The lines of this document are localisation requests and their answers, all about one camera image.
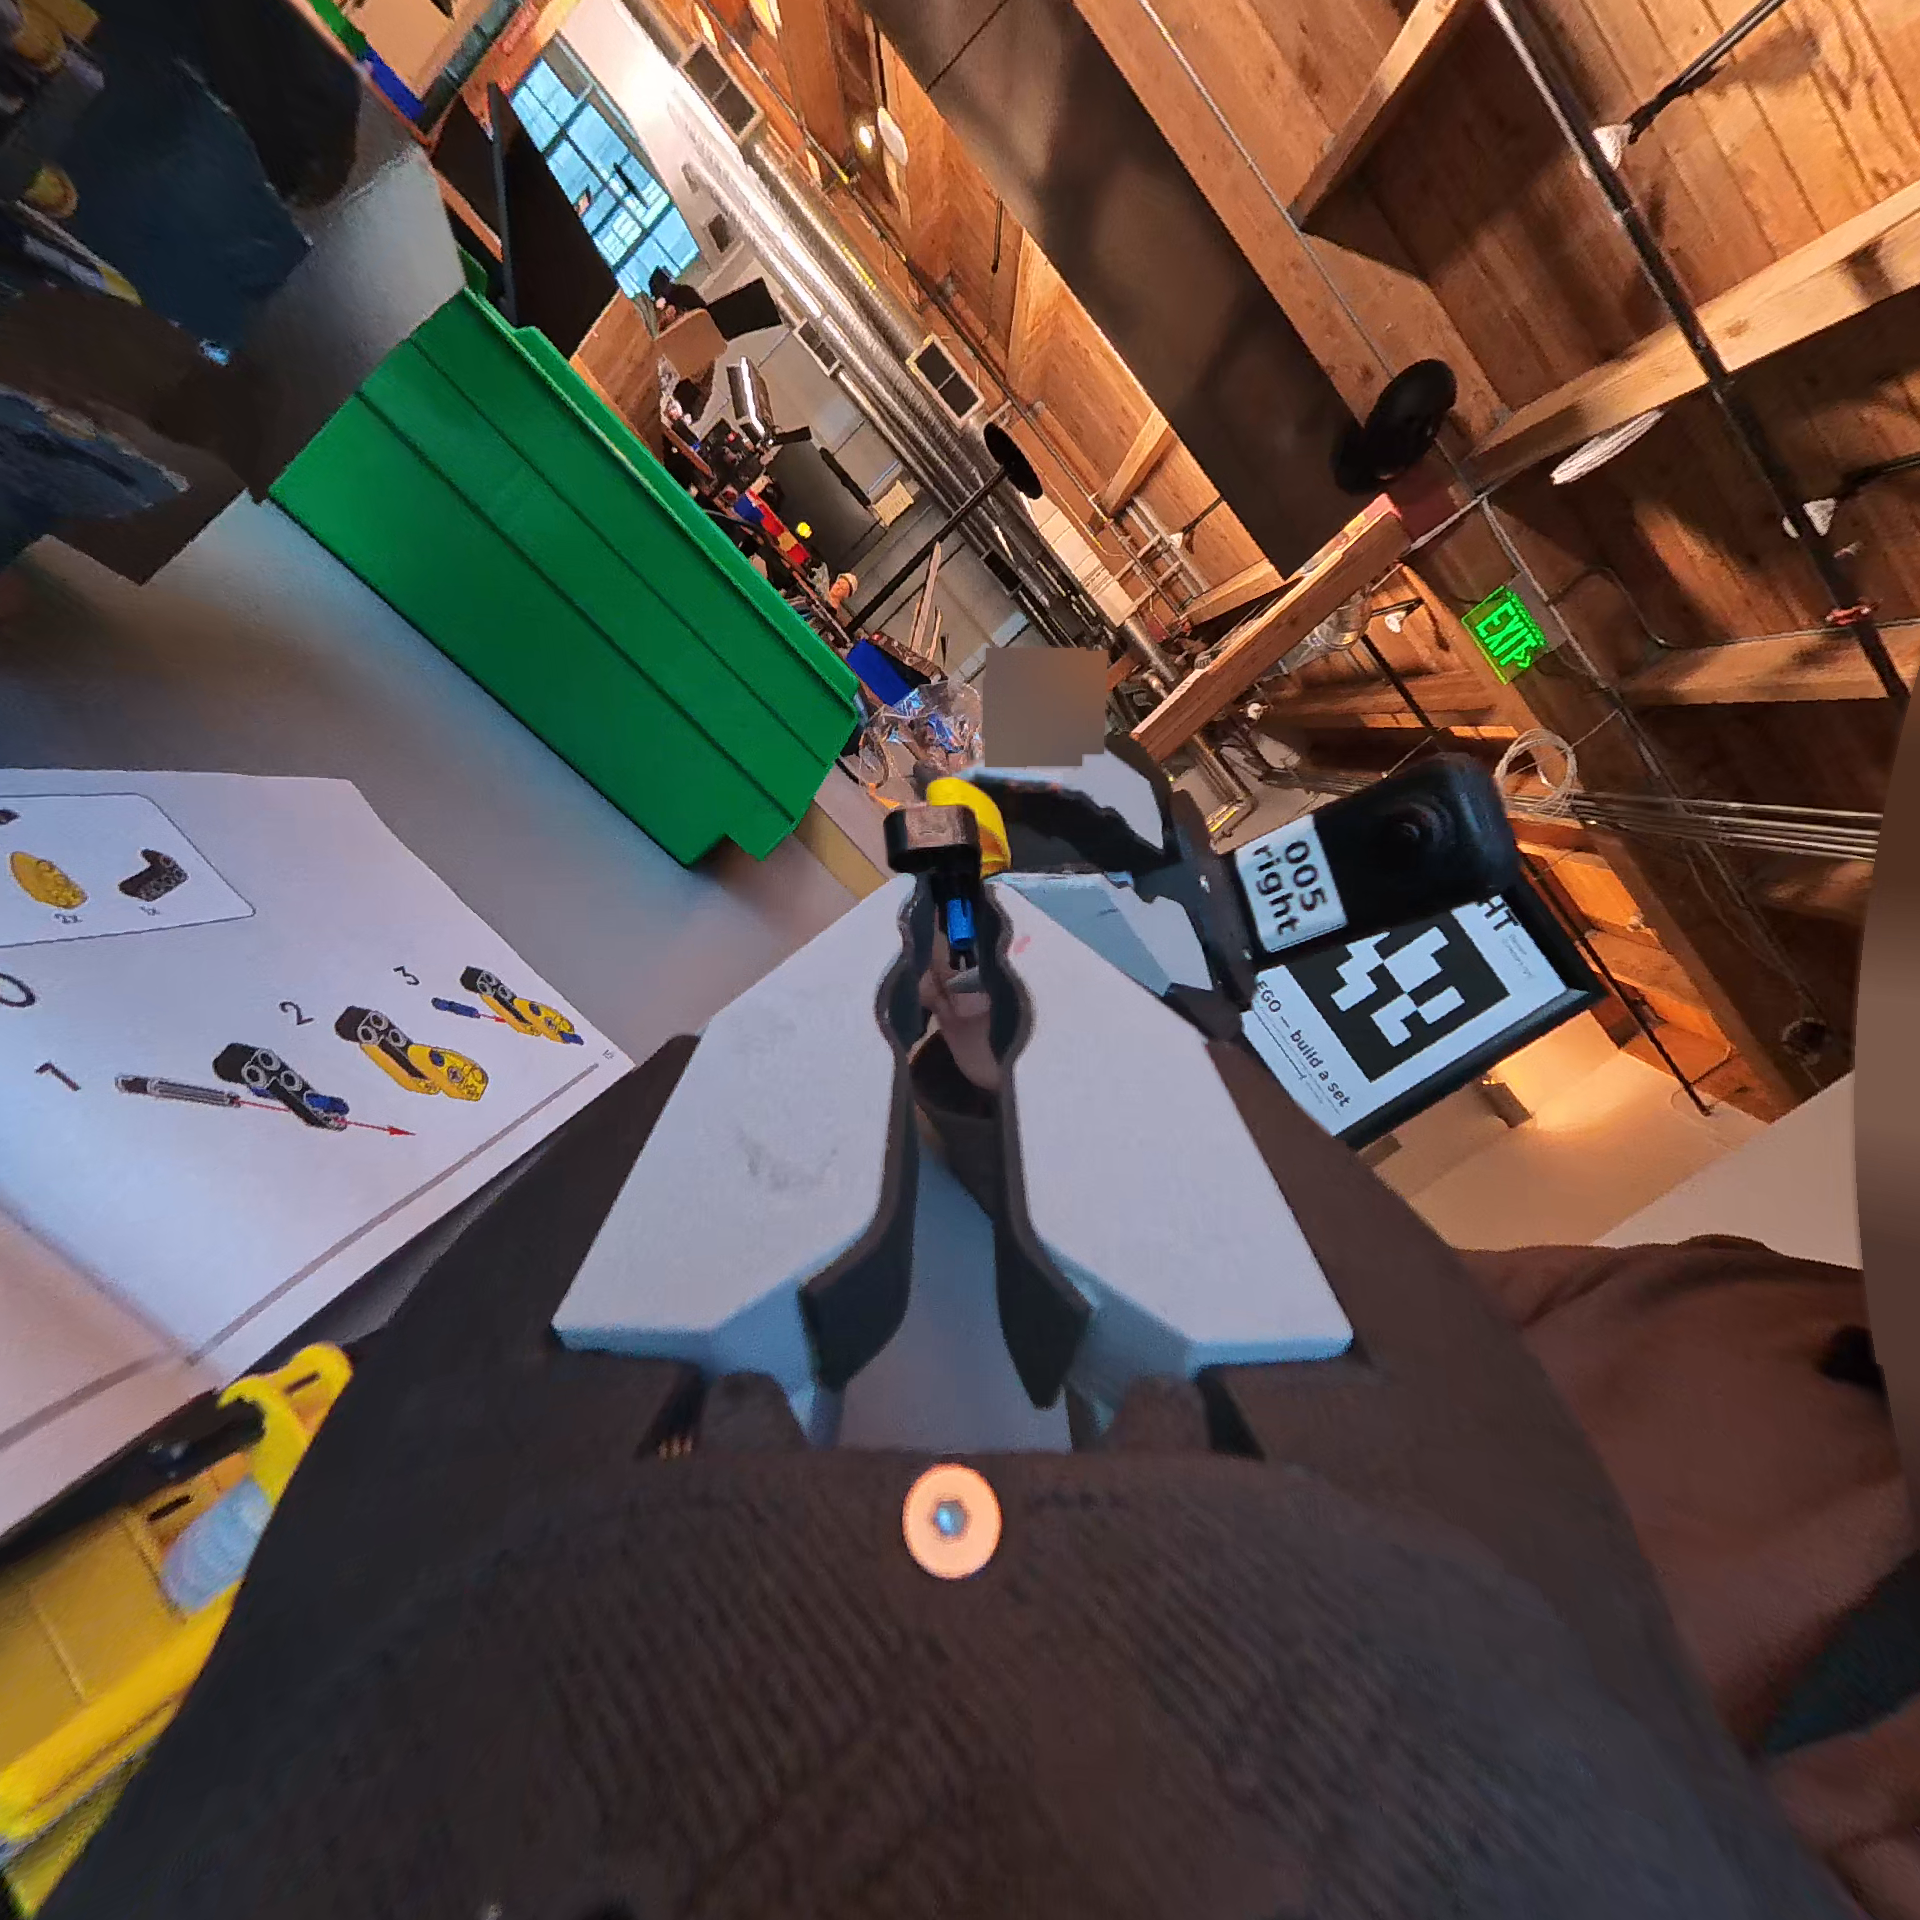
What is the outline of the clear plastic bag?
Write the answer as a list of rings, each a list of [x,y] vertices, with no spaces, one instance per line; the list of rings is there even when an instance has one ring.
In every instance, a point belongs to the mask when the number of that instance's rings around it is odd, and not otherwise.
[[[855,771],[866,784],[896,779],[969,779],[983,765],[985,703],[976,686],[936,678],[877,709],[855,746]]]

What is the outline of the person's brown clothing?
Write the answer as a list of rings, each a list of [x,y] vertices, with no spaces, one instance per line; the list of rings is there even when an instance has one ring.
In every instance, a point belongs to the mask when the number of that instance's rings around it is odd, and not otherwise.
[[[1798,1840],[1860,1916],[1914,1917],[1914,1503],[1863,1272],[1734,1237],[1464,1261],[1612,1474]]]

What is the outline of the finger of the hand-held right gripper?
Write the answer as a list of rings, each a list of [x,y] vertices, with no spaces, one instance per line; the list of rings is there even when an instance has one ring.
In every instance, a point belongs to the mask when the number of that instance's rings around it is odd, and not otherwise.
[[[1143,900],[1105,874],[1004,874],[998,886],[1018,893],[1156,996],[1208,988],[1206,954],[1184,907],[1170,898]]]
[[[1173,859],[1168,782],[1130,739],[1072,760],[978,765],[970,782],[996,804],[1017,874],[1143,875]]]

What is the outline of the white round ceiling lamp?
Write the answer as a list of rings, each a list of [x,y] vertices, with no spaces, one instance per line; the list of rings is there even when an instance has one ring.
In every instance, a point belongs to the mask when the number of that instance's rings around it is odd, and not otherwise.
[[[1639,445],[1664,420],[1664,407],[1646,410],[1617,426],[1577,444],[1568,454],[1553,462],[1549,482],[1556,488],[1569,486],[1581,477],[1593,476],[1608,462],[1623,458],[1631,445]]]

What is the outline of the wooden cabinet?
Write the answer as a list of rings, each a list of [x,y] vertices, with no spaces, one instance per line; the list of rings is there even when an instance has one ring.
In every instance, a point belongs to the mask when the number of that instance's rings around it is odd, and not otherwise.
[[[567,366],[642,445],[662,451],[658,342],[637,301],[615,292]]]

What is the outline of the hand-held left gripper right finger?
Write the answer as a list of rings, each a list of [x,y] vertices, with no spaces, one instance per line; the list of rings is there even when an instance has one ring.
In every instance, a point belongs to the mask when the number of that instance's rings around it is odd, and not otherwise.
[[[1210,1030],[993,879],[996,1306],[1038,1407],[1141,1379],[1343,1355],[1352,1324],[1208,1052]]]

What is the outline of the green storage bin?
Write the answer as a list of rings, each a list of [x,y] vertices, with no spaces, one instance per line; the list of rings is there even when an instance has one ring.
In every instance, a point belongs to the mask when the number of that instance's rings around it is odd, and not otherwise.
[[[768,856],[855,728],[852,669],[454,256],[463,288],[271,502],[662,853]]]

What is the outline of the metal ceiling duct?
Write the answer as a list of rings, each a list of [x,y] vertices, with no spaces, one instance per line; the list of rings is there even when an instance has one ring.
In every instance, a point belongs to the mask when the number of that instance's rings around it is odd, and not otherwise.
[[[956,414],[916,367],[928,328],[873,271],[832,218],[825,197],[768,140],[738,147],[696,100],[673,102],[689,158],[684,174],[750,235],[769,279],[832,350],[839,381],[871,415],[898,459],[949,509],[986,488],[958,538],[1054,643],[1116,645],[1144,631],[1118,590],[1098,590],[1093,567],[1072,560],[1040,528],[1040,500],[1018,494],[996,466],[985,428],[993,407]]]

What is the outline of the green exit sign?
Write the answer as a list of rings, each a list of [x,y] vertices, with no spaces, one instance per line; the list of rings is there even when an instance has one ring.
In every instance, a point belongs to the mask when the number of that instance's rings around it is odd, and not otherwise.
[[[1545,660],[1556,640],[1520,582],[1503,582],[1458,616],[1463,634],[1501,686],[1516,686]]]

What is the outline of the yellow curved lego piece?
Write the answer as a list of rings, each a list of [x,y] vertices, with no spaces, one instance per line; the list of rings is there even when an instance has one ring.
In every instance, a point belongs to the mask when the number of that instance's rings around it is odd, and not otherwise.
[[[1010,835],[1001,806],[980,787],[961,778],[934,778],[926,789],[926,804],[964,808],[976,824],[980,874],[992,877],[1013,866]]]

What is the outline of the black floor lamp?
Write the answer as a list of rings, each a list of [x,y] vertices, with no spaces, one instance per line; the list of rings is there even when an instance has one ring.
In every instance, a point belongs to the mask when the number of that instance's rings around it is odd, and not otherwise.
[[[914,578],[916,570],[922,562],[932,562],[938,556],[944,540],[958,533],[969,517],[983,508],[996,491],[1015,488],[1024,499],[1040,499],[1042,495],[1042,479],[1018,444],[1013,438],[1005,428],[998,423],[986,423],[983,428],[983,445],[992,458],[992,469],[985,477],[961,499],[961,502],[945,514],[945,519],[910,552],[910,557],[880,586],[874,588],[873,596],[855,613],[855,622],[873,624],[884,619],[884,610],[894,604],[896,595]]]

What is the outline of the black framed marker sign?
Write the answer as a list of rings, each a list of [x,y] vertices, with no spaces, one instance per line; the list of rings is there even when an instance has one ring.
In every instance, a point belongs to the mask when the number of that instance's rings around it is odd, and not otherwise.
[[[1599,1002],[1581,949],[1521,879],[1269,967],[1240,1036],[1306,1118],[1361,1148]]]

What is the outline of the lego instruction booklet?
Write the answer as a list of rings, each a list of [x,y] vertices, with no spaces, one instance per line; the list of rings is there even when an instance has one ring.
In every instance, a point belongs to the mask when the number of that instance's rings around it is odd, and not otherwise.
[[[631,1059],[348,782],[4,771],[4,1533]]]

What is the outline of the black round ceiling lamp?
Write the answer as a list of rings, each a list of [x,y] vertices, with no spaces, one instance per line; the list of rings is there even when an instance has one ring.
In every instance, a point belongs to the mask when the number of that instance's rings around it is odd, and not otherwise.
[[[1455,407],[1455,372],[1426,357],[1394,372],[1365,419],[1343,426],[1329,451],[1334,486],[1374,495],[1415,469],[1440,442]]]

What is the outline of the black partition panel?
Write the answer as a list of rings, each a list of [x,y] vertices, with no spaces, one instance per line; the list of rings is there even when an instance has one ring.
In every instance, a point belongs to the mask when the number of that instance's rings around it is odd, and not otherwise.
[[[497,85],[486,90],[495,191],[497,311],[542,334],[573,362],[607,307],[617,279],[577,211]]]

